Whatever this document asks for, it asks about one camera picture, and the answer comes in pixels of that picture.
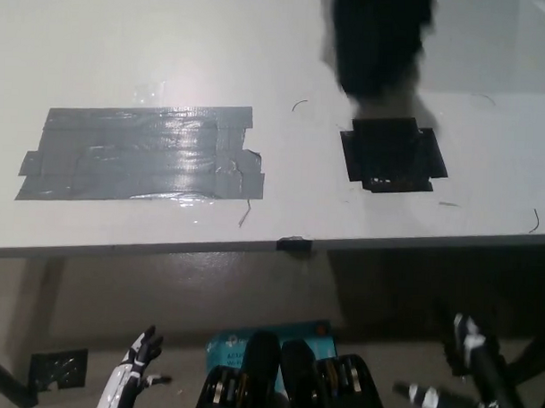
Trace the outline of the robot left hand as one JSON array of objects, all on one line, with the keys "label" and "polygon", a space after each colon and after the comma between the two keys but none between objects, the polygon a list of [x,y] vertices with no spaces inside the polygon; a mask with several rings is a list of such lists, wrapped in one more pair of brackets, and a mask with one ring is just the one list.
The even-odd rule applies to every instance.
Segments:
[{"label": "robot left hand", "polygon": [[129,346],[114,368],[96,408],[133,408],[140,393],[153,386],[172,382],[168,375],[147,375],[146,369],[161,353],[163,337],[152,325]]}]

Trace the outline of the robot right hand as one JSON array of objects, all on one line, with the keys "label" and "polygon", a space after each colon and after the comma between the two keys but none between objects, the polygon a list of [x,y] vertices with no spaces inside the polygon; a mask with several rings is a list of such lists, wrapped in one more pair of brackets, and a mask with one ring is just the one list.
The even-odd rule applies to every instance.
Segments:
[{"label": "robot right hand", "polygon": [[397,382],[393,391],[416,408],[524,408],[507,373],[505,359],[475,321],[463,313],[454,316],[454,353],[473,378],[481,399],[475,401],[436,387]]}]

